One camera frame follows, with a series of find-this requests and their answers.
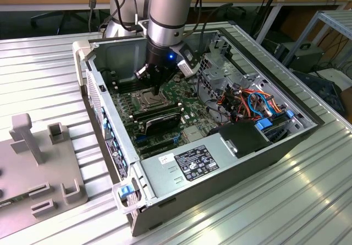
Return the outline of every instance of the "blue cable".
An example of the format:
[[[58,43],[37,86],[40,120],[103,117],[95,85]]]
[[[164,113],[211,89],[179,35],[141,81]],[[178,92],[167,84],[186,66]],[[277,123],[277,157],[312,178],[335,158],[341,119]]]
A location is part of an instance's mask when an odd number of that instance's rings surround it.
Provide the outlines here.
[[[250,94],[250,95],[248,96],[248,105],[249,105],[249,108],[250,108],[254,113],[258,114],[261,118],[263,118],[264,116],[262,115],[262,113],[259,112],[259,111],[256,111],[256,110],[252,107],[251,96],[252,96],[253,94]]]
[[[263,118],[263,115],[262,115],[259,111],[256,111],[256,110],[253,109],[252,103],[251,103],[251,95],[257,95],[257,96],[259,96],[261,99],[263,99],[263,101],[265,102],[266,106],[267,106],[268,109],[270,110],[271,114],[276,115],[275,110],[274,110],[274,109],[272,108],[272,106],[268,103],[268,101],[266,100],[265,96],[263,96],[262,94],[259,94],[259,93],[257,93],[257,92],[254,92],[254,93],[252,93],[252,94],[250,94],[250,95],[248,96],[248,105],[249,105],[249,108],[250,108],[253,112],[257,113],[258,115],[261,116],[261,118]]]

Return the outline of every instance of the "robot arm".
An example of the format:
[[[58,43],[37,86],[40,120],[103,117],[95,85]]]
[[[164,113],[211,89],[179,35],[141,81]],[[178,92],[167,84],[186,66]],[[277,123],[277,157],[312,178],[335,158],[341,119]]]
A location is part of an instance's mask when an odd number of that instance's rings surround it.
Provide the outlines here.
[[[191,0],[149,1],[149,20],[140,22],[148,39],[146,64],[135,74],[153,86],[157,95],[160,86],[178,71],[177,67],[186,77],[194,75],[200,58],[182,41]]]

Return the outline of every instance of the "aluminum extrusion table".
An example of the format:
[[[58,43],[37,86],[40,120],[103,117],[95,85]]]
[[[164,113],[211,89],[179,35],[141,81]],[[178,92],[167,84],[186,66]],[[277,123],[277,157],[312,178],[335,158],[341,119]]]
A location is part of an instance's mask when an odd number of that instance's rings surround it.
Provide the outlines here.
[[[301,46],[303,41],[307,38],[310,31],[315,27],[318,21],[323,21],[325,26],[314,38],[313,43],[317,44],[321,37],[326,33],[328,28],[332,28],[349,40],[352,40],[352,11],[349,10],[331,10],[331,11],[318,11],[313,18],[308,23],[307,27],[304,29],[294,47],[287,54],[286,58],[283,60],[282,64],[287,66],[287,64],[292,60],[298,48]],[[352,55],[352,49],[348,51],[344,57],[341,59],[337,67],[339,68],[346,60]]]
[[[132,237],[111,195],[112,183],[76,82],[72,42],[100,35],[0,41],[0,139],[8,138],[10,115],[19,112],[31,114],[34,130],[59,121],[67,125],[89,196],[86,204],[0,244],[350,244],[352,126],[240,28],[229,23],[208,28],[217,26],[242,42],[325,126],[276,165]],[[233,59],[250,72],[247,60]]]

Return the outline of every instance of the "motherboard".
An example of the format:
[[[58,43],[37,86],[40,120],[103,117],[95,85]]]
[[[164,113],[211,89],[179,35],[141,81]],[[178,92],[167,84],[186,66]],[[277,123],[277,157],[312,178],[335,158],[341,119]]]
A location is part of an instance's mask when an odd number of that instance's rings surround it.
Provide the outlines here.
[[[220,114],[216,120],[213,119],[207,112],[207,106],[199,100],[195,89],[193,80],[182,78],[179,73],[164,84],[156,96],[151,89],[126,94],[110,90],[126,131],[142,159],[206,137],[211,129],[226,121]],[[158,116],[170,116],[172,119],[161,122],[161,131],[147,135],[145,127],[141,126],[140,121],[133,121],[132,117],[155,111],[158,111]],[[171,127],[166,128],[166,123],[171,123]]]

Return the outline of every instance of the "electronic equipment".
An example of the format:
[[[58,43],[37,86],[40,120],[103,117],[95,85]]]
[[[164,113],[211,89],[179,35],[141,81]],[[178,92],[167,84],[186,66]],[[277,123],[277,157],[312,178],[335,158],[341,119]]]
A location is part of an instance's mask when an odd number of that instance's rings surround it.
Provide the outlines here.
[[[341,116],[346,115],[345,107],[340,98],[341,89],[333,81],[311,74],[293,73]]]
[[[294,45],[295,42],[279,44],[275,50],[274,57],[278,61],[283,62]],[[311,72],[311,68],[320,61],[323,55],[323,49],[317,47],[310,41],[304,41],[296,51],[294,57],[288,63],[287,68],[298,70],[303,73],[309,73]]]
[[[120,180],[112,192],[133,236],[276,163],[323,124],[227,31],[195,31],[185,42],[195,50],[200,37],[205,52],[196,75],[177,70],[158,94],[134,73],[148,39],[74,43],[81,92],[106,163],[113,163],[109,172]]]
[[[111,0],[112,18],[105,35],[127,36],[144,32],[148,40],[145,63],[135,68],[135,75],[152,87],[154,95],[158,95],[160,86],[178,68],[186,77],[198,71],[200,57],[183,40],[191,1]],[[173,58],[176,56],[183,59],[176,63]]]

